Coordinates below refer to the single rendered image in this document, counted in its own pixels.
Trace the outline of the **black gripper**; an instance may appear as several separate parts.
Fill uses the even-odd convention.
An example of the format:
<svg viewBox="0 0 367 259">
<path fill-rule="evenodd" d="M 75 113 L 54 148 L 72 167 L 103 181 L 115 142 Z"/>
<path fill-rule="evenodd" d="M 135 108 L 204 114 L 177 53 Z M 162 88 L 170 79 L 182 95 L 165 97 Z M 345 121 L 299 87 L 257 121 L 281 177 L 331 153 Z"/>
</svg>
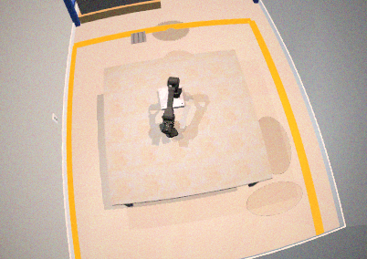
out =
<svg viewBox="0 0 367 259">
<path fill-rule="evenodd" d="M 170 134 L 170 137 L 171 138 L 173 138 L 173 137 L 175 137 L 175 136 L 177 136 L 178 135 L 178 131 L 177 131 L 177 129 L 176 128 L 174 128 L 174 123 L 172 124 L 173 126 L 172 126 L 172 132 L 171 132 L 171 134 Z"/>
</svg>

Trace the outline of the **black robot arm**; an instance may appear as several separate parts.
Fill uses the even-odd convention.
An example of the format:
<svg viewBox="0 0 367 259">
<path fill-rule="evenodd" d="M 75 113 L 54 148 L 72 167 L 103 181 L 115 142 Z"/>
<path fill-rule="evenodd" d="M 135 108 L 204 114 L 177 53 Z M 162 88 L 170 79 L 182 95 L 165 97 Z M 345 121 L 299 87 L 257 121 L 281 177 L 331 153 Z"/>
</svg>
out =
<svg viewBox="0 0 367 259">
<path fill-rule="evenodd" d="M 171 134 L 172 124 L 174 123 L 173 98 L 179 98 L 182 93 L 182 88 L 179 88 L 180 79 L 169 77 L 167 79 L 168 99 L 167 108 L 163 113 L 163 123 L 159 125 L 160 130 L 164 134 Z M 171 85 L 171 86 L 169 86 Z"/>
</svg>

